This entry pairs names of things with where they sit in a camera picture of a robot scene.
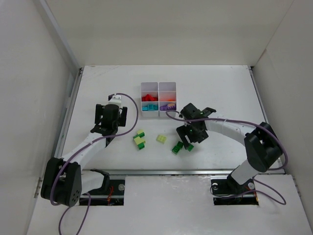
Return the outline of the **teal rounded lego brick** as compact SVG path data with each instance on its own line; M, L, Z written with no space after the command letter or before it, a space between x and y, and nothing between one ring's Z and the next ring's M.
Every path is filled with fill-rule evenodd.
M158 111L158 105L149 104L148 105L148 111Z

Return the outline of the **red rounded lego brick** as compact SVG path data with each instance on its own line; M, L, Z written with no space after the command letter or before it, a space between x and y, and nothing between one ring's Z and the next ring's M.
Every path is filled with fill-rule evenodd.
M150 101L150 98L151 96L149 95L149 94L147 94L147 95L145 95L145 96L143 96L142 98L141 98L141 101L142 102L147 102L147 101Z

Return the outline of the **purple curved lego brick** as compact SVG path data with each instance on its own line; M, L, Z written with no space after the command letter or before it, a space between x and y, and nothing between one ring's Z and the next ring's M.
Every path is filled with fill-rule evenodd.
M169 103L169 104L167 104L167 108L170 109L170 110L175 110L176 109L176 104Z

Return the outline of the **orange round lego piece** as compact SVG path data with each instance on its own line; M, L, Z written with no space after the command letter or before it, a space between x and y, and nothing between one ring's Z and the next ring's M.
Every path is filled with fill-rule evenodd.
M162 96L160 97L160 101L175 102L176 97L175 96Z

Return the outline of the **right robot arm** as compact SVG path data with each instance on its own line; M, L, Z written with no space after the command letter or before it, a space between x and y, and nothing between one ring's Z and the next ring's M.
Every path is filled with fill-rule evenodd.
M276 134L266 122L255 124L230 120L212 108L199 110L192 103L181 110L179 117L184 124L176 131L185 149L190 149L192 143L201 143L207 139L208 131L222 134L245 147L246 160L226 179L211 181L211 190L216 196L251 193L255 189L253 177L267 172L283 154Z

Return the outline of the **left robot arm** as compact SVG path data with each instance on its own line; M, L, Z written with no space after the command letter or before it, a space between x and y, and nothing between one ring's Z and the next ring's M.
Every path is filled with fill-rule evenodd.
M47 162L41 197L53 204L73 207L82 194L92 190L106 192L109 173L84 167L115 138L118 128L126 125L127 107L115 104L96 105L95 126L88 136L70 153Z

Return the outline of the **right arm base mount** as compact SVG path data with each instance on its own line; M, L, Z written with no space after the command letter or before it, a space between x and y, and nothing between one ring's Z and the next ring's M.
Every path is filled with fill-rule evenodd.
M231 179L211 179L210 192L215 206L258 206L259 202L254 190L255 184L252 179L243 185Z

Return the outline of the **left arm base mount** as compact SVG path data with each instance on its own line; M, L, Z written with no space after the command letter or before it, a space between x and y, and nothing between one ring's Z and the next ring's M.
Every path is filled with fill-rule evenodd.
M123 206L125 193L125 179L110 179L105 188L89 191L91 195L91 206Z

